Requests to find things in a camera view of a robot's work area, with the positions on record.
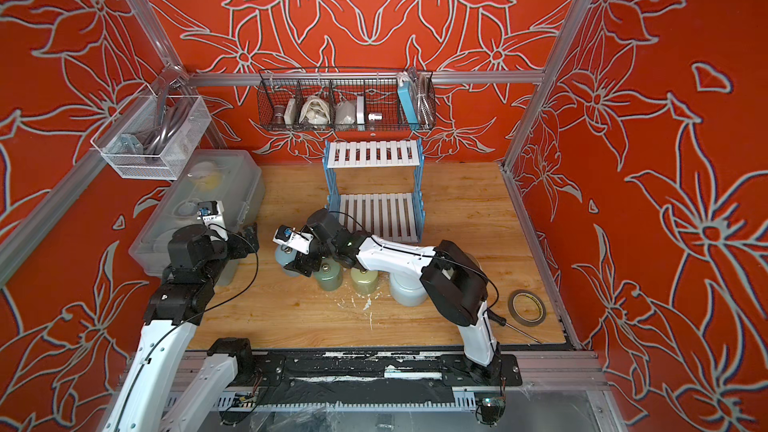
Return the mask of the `small yellow-green tea canister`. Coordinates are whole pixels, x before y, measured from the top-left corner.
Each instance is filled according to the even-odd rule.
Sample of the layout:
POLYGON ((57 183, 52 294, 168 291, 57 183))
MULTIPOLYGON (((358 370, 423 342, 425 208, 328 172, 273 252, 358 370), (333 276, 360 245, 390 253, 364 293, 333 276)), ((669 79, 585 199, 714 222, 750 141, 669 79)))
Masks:
POLYGON ((353 289, 361 296, 371 295, 378 289, 379 273, 375 270, 352 268, 350 278, 353 289))

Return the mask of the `small green tea canister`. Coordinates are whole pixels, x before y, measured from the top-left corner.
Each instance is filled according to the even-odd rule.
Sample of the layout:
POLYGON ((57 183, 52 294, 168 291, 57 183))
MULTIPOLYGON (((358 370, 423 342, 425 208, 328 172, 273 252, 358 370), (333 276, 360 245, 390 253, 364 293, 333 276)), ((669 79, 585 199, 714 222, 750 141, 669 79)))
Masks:
POLYGON ((319 269, 313 273, 319 287, 327 292, 337 290, 343 282, 343 268, 332 258, 322 258, 319 269))

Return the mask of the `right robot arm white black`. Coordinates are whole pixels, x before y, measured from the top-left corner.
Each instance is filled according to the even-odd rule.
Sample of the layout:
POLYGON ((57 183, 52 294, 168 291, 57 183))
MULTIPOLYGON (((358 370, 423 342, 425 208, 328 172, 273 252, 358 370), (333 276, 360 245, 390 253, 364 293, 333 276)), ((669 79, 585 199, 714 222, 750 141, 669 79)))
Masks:
POLYGON ((350 231, 337 211, 320 208, 305 225, 278 227, 273 242, 296 252, 285 268, 310 276, 330 258, 347 268, 384 272, 402 282, 416 284, 439 314, 454 324, 465 357, 488 368, 499 356, 490 325, 487 275, 455 243, 443 240, 436 246, 393 242, 366 229, 350 231))

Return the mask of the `small blue tea canister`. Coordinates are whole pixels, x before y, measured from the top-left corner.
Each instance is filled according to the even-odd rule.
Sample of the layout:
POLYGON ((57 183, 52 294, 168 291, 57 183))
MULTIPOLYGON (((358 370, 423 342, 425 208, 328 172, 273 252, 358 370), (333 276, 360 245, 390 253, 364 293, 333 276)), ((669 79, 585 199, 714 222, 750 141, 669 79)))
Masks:
POLYGON ((288 267, 297 257, 297 251, 285 245, 278 245, 275 250, 275 260, 283 273, 289 277, 299 277, 300 272, 296 272, 288 267))

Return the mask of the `blue white slatted shelf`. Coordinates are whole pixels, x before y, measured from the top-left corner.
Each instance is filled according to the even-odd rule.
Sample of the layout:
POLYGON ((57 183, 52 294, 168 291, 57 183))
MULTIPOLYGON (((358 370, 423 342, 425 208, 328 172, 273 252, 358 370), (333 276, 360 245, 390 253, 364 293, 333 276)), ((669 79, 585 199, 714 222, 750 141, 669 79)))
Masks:
POLYGON ((416 244, 425 225, 419 139, 327 141, 322 160, 327 208, 351 231, 416 244))

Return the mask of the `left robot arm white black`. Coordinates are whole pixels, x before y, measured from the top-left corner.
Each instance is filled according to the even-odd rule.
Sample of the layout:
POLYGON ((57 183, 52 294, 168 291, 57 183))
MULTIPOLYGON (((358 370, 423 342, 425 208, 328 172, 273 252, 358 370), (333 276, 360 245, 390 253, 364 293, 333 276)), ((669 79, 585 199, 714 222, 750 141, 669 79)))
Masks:
POLYGON ((241 232, 196 224, 173 233, 165 280, 150 298, 136 354, 102 430, 197 431, 229 385, 256 378, 249 340, 221 338, 181 397, 168 402, 188 345, 214 308, 210 301, 223 270, 258 250, 255 224, 241 232))

